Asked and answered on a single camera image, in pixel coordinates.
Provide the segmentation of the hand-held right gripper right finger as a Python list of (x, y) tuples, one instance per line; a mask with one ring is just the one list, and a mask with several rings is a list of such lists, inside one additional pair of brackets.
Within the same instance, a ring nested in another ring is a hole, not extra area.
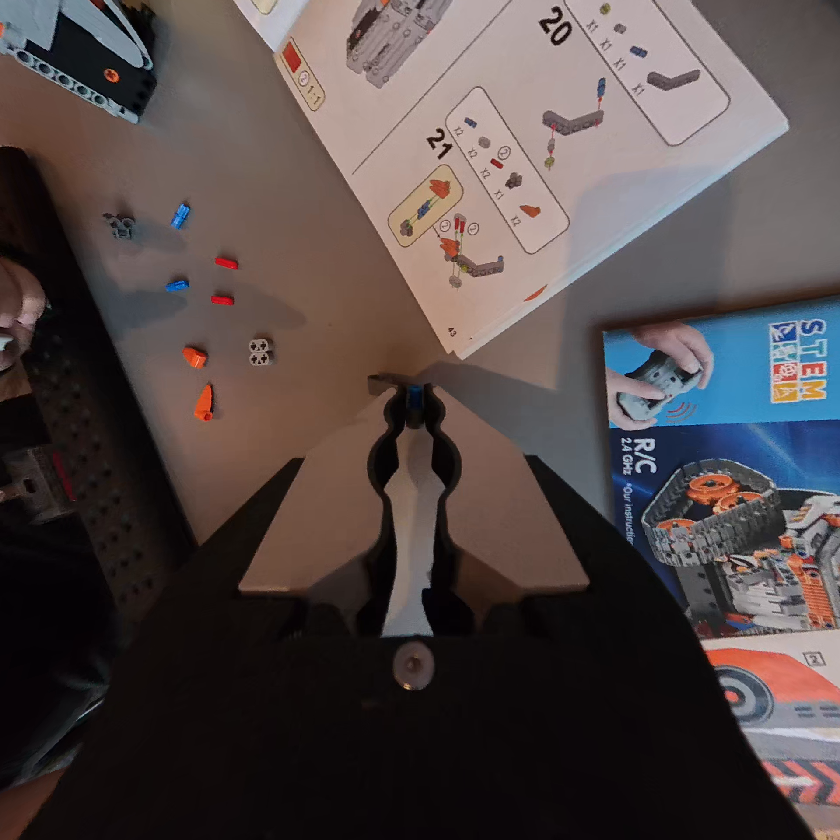
[(435, 636), (467, 636), (497, 606), (590, 585), (525, 454), (437, 385), (424, 387), (443, 484), (423, 609)]

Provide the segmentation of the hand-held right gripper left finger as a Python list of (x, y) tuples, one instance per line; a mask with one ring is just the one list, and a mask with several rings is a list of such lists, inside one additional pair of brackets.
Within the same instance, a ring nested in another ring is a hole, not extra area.
[(304, 456), (238, 583), (247, 597), (291, 597), (337, 609), (351, 632), (375, 596), (368, 562), (385, 536), (385, 502), (371, 457), (393, 430), (390, 385)]

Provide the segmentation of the grey desk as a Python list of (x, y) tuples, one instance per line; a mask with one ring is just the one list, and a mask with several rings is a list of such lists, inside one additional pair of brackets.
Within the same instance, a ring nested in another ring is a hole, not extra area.
[[(38, 166), (197, 543), (357, 414), (379, 372), (440, 384), (609, 518), (604, 328), (838, 292), (838, 2), (697, 2), (788, 132), (466, 362), (235, 5), (150, 5), (159, 84), (140, 124), (3, 56), (2, 145)], [(105, 213), (133, 217), (134, 239)], [(177, 277), (190, 289), (167, 292)], [(272, 365), (249, 364), (254, 338)]]

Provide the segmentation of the person's left hand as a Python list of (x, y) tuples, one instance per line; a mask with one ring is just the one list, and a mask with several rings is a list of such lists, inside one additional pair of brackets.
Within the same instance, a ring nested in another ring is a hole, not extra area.
[(46, 294), (35, 275), (7, 257), (1, 258), (1, 372), (10, 370), (28, 351)]

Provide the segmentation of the small blue manual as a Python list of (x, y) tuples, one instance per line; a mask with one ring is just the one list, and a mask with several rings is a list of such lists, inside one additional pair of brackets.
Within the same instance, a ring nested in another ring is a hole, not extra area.
[(704, 638), (835, 631), (838, 296), (603, 333), (617, 530)]

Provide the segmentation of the black perforated panel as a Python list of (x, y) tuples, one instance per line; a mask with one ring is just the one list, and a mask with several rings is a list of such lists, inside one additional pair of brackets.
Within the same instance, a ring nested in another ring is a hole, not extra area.
[(72, 753), (112, 662), (195, 541), (46, 184), (2, 147), (2, 789)]

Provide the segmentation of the white instruction booklet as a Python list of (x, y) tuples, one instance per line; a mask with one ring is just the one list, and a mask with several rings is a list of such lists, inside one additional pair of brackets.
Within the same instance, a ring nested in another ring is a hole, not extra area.
[(236, 2), (461, 360), (780, 138), (692, 2)]

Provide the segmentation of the grey black robot model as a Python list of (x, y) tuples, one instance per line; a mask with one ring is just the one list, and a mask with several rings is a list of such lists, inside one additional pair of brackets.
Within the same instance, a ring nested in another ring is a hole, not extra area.
[(154, 21), (145, 2), (2, 1), (1, 52), (137, 124), (157, 84)]

